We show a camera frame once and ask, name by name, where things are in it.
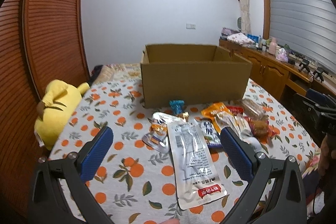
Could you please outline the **clear grain bar packet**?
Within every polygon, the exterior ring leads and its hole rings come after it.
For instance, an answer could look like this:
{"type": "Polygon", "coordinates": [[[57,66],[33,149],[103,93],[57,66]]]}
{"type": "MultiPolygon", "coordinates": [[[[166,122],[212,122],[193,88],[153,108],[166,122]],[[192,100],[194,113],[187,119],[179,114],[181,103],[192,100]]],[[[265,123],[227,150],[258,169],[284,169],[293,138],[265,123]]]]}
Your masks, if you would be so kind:
{"type": "Polygon", "coordinates": [[[266,115],[263,107],[249,98],[242,99],[241,106],[244,109],[244,113],[251,118],[261,120],[266,115]]]}

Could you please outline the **large white snack pouch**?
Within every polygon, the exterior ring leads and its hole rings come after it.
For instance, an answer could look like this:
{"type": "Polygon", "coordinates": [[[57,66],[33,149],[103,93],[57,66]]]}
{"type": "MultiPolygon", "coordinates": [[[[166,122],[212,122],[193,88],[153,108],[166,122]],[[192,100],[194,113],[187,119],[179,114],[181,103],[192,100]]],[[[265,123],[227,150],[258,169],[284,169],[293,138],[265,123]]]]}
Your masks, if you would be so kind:
{"type": "Polygon", "coordinates": [[[179,207],[187,210],[226,196],[199,125],[176,121],[167,131],[179,207]]]}

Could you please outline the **wooden sideboard cabinet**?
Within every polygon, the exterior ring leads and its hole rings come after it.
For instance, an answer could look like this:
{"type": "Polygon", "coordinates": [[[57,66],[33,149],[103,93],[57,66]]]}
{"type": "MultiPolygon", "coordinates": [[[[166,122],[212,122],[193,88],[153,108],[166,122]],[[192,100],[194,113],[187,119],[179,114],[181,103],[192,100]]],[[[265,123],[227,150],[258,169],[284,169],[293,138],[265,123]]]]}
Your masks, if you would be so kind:
{"type": "Polygon", "coordinates": [[[219,45],[252,62],[250,78],[261,85],[276,100],[298,93],[304,96],[309,88],[335,97],[335,92],[325,84],[313,80],[305,72],[300,72],[294,65],[282,63],[267,52],[262,52],[236,43],[220,39],[219,45]]]}

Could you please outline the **orange print bed blanket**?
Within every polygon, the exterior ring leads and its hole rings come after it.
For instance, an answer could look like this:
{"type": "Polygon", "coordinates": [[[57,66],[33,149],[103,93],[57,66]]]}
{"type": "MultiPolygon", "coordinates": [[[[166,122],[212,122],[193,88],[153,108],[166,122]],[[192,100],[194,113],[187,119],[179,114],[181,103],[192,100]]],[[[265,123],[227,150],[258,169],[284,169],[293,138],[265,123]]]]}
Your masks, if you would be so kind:
{"type": "MultiPolygon", "coordinates": [[[[302,174],[317,169],[320,150],[298,120],[264,88],[249,79],[244,99],[265,110],[271,137],[260,143],[270,159],[294,156],[302,174]]],[[[59,135],[50,160],[79,152],[100,129],[113,131],[113,143],[87,188],[114,223],[220,223],[236,205],[247,186],[221,147],[210,155],[224,187],[218,200],[182,210],[178,203],[174,160],[168,135],[165,148],[147,143],[152,133],[153,114],[173,115],[167,107],[146,109],[141,79],[110,80],[94,84],[70,114],[59,135]]]]}

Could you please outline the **pink brown snack packet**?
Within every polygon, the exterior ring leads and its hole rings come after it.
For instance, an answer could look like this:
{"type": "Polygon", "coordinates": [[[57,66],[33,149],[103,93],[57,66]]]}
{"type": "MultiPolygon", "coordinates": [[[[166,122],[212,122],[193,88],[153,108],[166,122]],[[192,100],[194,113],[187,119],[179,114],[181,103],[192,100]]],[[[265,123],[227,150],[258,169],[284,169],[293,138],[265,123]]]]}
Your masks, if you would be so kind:
{"type": "Polygon", "coordinates": [[[254,137],[258,139],[271,138],[276,134],[272,127],[269,125],[268,119],[254,119],[247,117],[246,120],[254,137]]]}

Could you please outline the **yellow plush toy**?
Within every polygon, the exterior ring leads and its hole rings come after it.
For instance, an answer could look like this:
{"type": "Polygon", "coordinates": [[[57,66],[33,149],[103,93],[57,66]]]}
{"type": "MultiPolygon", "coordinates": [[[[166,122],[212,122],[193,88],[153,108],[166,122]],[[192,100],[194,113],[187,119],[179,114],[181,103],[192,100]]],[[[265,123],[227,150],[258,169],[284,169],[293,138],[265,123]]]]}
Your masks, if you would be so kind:
{"type": "Polygon", "coordinates": [[[38,117],[34,124],[34,134],[41,147],[52,150],[64,126],[90,89],[88,83],[78,87],[62,80],[51,81],[45,95],[37,105],[38,117]]]}

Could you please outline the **pink bottle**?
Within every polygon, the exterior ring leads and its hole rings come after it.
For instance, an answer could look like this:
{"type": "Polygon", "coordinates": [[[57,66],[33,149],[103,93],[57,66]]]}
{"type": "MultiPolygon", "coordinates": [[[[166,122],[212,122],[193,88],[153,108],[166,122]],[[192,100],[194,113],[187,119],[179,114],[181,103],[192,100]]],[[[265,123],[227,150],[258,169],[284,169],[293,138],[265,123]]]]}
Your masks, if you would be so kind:
{"type": "Polygon", "coordinates": [[[276,38],[272,38],[269,44],[269,50],[268,50],[269,54],[274,56],[276,54],[276,48],[277,48],[277,40],[276,38]]]}

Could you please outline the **red snack packet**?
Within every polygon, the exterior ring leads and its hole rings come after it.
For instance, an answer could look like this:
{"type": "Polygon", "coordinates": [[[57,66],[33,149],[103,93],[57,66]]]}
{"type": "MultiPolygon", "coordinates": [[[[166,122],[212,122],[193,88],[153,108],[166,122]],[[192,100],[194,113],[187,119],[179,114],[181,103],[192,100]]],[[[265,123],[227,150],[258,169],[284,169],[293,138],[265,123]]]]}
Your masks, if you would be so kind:
{"type": "Polygon", "coordinates": [[[243,115],[244,109],[240,106],[227,106],[228,110],[231,112],[232,115],[243,115]]]}

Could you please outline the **small white orange pouch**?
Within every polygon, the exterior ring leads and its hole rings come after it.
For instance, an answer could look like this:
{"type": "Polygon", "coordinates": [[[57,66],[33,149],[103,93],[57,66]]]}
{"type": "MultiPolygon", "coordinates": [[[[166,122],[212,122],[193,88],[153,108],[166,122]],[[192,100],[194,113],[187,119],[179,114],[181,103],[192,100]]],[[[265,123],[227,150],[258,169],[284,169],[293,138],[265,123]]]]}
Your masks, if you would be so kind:
{"type": "Polygon", "coordinates": [[[150,120],[150,131],[142,137],[142,141],[159,153],[166,154],[170,150],[167,125],[173,121],[173,116],[156,112],[150,120]]]}

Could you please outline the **grey window blind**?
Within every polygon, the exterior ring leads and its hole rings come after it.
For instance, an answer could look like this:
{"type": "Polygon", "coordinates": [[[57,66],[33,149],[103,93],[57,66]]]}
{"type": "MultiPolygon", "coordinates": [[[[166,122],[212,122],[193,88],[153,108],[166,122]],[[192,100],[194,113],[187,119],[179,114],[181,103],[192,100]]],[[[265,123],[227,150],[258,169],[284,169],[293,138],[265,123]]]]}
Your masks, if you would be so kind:
{"type": "Polygon", "coordinates": [[[335,71],[335,7],[331,0],[270,0],[270,35],[335,71]]]}

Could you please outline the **floral quilt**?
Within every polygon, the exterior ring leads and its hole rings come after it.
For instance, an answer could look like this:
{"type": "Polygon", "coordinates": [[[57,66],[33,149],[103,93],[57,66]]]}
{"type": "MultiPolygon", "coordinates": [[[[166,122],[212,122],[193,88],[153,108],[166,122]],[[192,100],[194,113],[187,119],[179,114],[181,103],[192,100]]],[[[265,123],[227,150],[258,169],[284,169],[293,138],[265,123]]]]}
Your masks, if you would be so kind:
{"type": "Polygon", "coordinates": [[[141,79],[139,63],[96,65],[88,81],[90,85],[107,83],[113,80],[141,79]]]}

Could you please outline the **blue white snack packet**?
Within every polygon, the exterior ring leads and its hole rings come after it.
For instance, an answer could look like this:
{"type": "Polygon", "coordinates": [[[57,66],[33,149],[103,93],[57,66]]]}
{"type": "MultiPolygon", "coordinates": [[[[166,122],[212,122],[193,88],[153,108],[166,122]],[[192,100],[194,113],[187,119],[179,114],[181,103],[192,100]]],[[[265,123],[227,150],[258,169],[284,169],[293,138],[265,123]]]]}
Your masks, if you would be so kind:
{"type": "Polygon", "coordinates": [[[216,129],[214,128],[214,125],[212,124],[212,122],[209,120],[203,119],[203,120],[200,120],[198,124],[199,124],[199,127],[201,128],[201,131],[203,133],[207,146],[209,148],[220,148],[222,146],[221,139],[216,129]]]}

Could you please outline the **folded floral cloth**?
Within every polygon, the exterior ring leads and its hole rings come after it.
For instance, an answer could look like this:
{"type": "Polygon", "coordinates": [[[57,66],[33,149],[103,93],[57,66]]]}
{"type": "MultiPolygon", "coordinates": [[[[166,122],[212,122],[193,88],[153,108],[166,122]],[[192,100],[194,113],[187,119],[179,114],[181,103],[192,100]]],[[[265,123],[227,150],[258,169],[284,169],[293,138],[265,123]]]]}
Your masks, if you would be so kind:
{"type": "Polygon", "coordinates": [[[252,45],[255,43],[252,39],[248,38],[241,32],[227,36],[227,40],[240,46],[252,45]]]}

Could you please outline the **orange snack packet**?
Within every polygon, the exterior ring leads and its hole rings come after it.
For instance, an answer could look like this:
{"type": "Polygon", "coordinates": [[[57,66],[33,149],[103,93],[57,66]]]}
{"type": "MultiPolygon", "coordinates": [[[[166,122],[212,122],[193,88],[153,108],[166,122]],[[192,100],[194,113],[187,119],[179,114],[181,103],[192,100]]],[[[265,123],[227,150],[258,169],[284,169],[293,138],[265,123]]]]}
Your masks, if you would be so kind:
{"type": "Polygon", "coordinates": [[[206,109],[201,111],[202,116],[210,119],[218,134],[225,127],[230,127],[236,130],[236,120],[228,107],[223,102],[213,103],[206,109]]]}

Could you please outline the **blue wrapped candy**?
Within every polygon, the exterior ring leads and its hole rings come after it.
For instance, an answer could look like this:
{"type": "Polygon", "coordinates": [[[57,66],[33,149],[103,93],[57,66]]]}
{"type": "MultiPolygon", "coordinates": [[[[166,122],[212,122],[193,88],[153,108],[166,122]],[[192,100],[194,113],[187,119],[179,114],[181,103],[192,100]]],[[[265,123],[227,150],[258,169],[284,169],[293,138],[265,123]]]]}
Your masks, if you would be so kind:
{"type": "Polygon", "coordinates": [[[185,111],[184,100],[171,100],[169,102],[171,110],[176,117],[181,118],[183,121],[187,122],[189,120],[189,113],[185,111]]]}

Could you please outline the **brown cardboard box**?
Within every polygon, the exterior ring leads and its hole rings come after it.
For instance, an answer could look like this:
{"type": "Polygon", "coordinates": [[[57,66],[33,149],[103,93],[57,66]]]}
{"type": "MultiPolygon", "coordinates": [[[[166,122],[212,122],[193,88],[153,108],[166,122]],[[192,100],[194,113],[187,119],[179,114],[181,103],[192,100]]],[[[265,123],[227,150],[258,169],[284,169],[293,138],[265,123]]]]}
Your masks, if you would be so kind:
{"type": "Polygon", "coordinates": [[[144,106],[187,105],[240,100],[252,63],[229,50],[202,44],[148,44],[142,53],[144,106]]]}

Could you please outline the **wooden louvered wardrobe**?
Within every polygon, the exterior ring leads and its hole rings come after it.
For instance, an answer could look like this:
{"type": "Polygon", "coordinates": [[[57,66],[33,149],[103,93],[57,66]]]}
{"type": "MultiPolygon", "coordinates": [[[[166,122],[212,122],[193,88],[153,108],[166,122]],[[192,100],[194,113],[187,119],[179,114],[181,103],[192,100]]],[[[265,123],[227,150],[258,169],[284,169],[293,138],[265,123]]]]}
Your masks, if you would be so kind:
{"type": "Polygon", "coordinates": [[[26,215],[47,84],[88,80],[81,0],[1,0],[1,211],[26,215]]]}

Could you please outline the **white wall switch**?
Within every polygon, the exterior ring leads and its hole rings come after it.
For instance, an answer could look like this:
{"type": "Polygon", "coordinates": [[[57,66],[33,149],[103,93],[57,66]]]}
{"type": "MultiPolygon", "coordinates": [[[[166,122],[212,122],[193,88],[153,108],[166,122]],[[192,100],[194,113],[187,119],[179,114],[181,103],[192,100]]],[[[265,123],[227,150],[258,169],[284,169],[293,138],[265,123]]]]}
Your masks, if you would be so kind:
{"type": "Polygon", "coordinates": [[[195,24],[187,23],[186,24],[186,29],[187,30],[195,30],[196,29],[196,25],[195,24]]]}

